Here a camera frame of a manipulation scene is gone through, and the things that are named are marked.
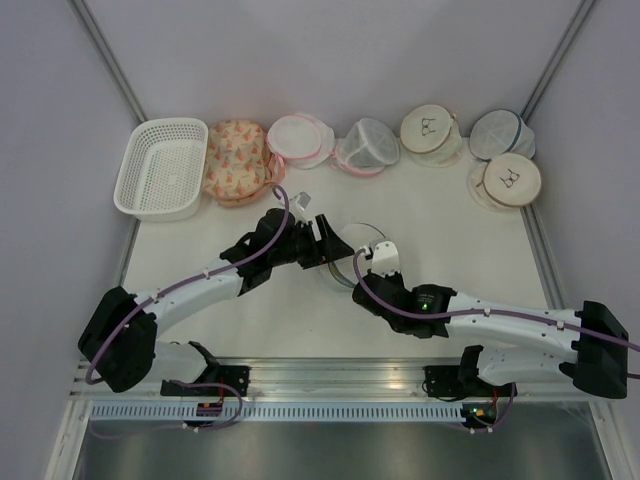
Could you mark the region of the white mesh bag blue zipper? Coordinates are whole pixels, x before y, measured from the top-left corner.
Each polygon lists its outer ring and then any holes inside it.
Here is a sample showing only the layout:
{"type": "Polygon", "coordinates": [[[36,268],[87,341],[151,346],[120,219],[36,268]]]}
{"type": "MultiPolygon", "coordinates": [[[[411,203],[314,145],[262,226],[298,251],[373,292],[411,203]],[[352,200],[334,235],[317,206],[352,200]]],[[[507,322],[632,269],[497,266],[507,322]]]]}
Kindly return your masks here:
{"type": "MultiPolygon", "coordinates": [[[[348,223],[337,231],[337,235],[354,251],[388,237],[381,228],[367,222],[348,223]]],[[[341,288],[353,289],[356,286],[357,278],[353,270],[352,258],[348,257],[329,263],[322,277],[324,282],[328,282],[331,278],[341,288]]]]}

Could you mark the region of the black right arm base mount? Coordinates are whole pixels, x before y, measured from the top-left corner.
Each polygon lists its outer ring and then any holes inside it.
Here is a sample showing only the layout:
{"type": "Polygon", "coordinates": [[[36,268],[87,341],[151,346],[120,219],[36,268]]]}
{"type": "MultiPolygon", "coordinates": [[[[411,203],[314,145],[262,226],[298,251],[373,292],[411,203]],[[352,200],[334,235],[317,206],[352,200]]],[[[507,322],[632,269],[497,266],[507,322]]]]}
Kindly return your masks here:
{"type": "Polygon", "coordinates": [[[429,398],[456,402],[467,398],[491,398],[493,387],[479,377],[478,360],[484,348],[466,347],[458,365],[427,365],[423,390],[429,398]]]}

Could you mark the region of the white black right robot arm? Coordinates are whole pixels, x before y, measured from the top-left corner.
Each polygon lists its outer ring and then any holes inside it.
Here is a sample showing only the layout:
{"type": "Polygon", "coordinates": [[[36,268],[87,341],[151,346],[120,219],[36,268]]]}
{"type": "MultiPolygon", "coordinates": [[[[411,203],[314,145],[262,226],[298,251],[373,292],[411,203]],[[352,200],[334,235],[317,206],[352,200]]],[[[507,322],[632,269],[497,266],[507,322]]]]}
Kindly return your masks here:
{"type": "Polygon", "coordinates": [[[352,299],[396,333],[473,340],[456,371],[469,395],[490,385],[567,378],[595,397],[627,396],[629,334],[599,302],[579,310],[515,308],[436,284],[408,290],[402,275],[374,273],[358,280],[352,299]]]}

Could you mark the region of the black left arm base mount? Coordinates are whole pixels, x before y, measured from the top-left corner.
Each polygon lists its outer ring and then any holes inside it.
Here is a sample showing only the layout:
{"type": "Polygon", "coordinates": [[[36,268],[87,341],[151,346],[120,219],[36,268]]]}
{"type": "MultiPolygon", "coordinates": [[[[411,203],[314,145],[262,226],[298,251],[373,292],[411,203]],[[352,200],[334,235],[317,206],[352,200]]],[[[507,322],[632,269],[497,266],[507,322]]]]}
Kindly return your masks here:
{"type": "Polygon", "coordinates": [[[163,380],[160,395],[163,397],[218,397],[235,390],[242,398],[247,396],[250,383],[250,368],[246,365],[222,365],[201,344],[191,341],[190,348],[205,362],[205,368],[192,382],[176,379],[163,380]]]}

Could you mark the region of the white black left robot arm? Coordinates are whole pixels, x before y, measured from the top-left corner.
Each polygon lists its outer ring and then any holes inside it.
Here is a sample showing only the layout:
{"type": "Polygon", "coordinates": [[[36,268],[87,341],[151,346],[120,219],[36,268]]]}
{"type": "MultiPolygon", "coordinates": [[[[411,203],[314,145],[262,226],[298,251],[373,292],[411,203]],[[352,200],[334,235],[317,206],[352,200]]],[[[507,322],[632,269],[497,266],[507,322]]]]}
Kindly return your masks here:
{"type": "Polygon", "coordinates": [[[270,279],[274,268],[315,268],[352,256],[354,250],[324,215],[298,220],[270,209],[254,231],[224,250],[202,272],[169,287],[130,293],[108,290],[83,331],[78,349],[89,363],[85,381],[123,393],[160,381],[169,394],[212,393],[221,377],[218,360],[200,343],[165,343],[160,336],[201,310],[240,297],[270,279]]]}

